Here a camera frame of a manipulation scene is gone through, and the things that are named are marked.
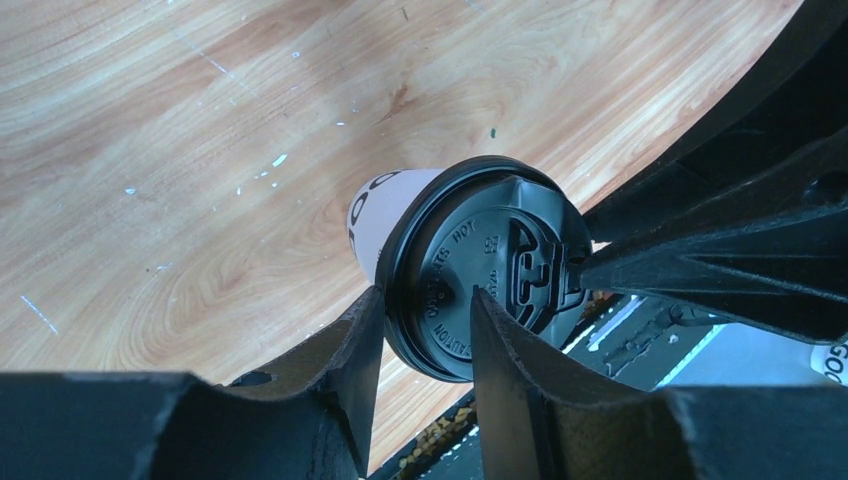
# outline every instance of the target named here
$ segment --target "coffee cup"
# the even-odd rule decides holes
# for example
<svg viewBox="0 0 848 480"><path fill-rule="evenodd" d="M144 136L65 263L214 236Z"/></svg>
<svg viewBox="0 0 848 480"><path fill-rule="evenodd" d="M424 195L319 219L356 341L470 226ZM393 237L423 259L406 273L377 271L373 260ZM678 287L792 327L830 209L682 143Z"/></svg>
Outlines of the coffee cup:
<svg viewBox="0 0 848 480"><path fill-rule="evenodd" d="M517 160L385 173L357 192L347 221L383 289L389 345L433 378L472 381L474 286L558 348L583 313L587 294L569 287L566 266L591 254L586 225L552 179Z"/></svg>

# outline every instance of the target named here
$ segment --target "black plastic bracket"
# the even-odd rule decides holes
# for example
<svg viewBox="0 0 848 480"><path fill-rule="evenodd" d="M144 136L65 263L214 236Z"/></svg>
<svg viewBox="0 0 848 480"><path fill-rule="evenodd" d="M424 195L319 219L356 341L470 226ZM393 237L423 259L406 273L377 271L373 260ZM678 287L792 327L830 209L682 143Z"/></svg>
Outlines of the black plastic bracket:
<svg viewBox="0 0 848 480"><path fill-rule="evenodd" d="M610 380L474 293L471 341L485 478L839 478L842 388L686 388Z"/></svg>
<svg viewBox="0 0 848 480"><path fill-rule="evenodd" d="M189 373L6 374L0 476L365 477L384 309L368 289L235 386Z"/></svg>
<svg viewBox="0 0 848 480"><path fill-rule="evenodd" d="M846 84L848 1L805 2L651 175L585 216L593 238L613 241L571 266L572 287L657 296L810 343L848 339ZM710 178L696 188L680 169Z"/></svg>

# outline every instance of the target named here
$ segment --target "white paper cup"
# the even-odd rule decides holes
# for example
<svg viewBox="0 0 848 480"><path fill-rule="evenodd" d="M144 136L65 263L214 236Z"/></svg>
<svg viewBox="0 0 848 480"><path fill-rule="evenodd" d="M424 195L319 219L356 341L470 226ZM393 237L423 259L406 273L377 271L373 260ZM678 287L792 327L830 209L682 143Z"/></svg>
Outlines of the white paper cup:
<svg viewBox="0 0 848 480"><path fill-rule="evenodd" d="M816 345L810 355L810 366L834 382L848 386L848 342L841 345Z"/></svg>
<svg viewBox="0 0 848 480"><path fill-rule="evenodd" d="M415 197L444 170L396 170L369 180L356 192L347 232L359 266L374 283L386 239Z"/></svg>
<svg viewBox="0 0 848 480"><path fill-rule="evenodd" d="M556 182L517 160L385 173L353 198L347 224L362 270L383 291L386 341L433 378L472 379L476 287L557 348L583 311L587 295L564 290L560 271L564 245L591 252L589 231Z"/></svg>

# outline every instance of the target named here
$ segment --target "table surface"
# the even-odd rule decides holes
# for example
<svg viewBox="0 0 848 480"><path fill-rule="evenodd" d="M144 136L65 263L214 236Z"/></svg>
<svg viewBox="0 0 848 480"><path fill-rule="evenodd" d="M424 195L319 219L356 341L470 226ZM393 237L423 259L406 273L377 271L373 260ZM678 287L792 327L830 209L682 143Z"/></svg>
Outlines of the table surface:
<svg viewBox="0 0 848 480"><path fill-rule="evenodd" d="M585 210L799 3L2 0L0 368L229 382L366 287L369 178L503 154ZM371 468L468 388L387 348Z"/></svg>

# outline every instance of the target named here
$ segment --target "cup lid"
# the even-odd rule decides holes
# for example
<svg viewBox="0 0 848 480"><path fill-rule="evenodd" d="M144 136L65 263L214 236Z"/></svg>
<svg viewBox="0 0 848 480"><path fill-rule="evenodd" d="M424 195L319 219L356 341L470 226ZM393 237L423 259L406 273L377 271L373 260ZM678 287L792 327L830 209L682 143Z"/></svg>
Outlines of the cup lid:
<svg viewBox="0 0 848 480"><path fill-rule="evenodd" d="M427 185L383 246L376 283L386 297L386 339L425 375L471 381L477 285L562 348L587 300L568 290L566 265L591 251L580 213L549 177L507 157L461 162Z"/></svg>

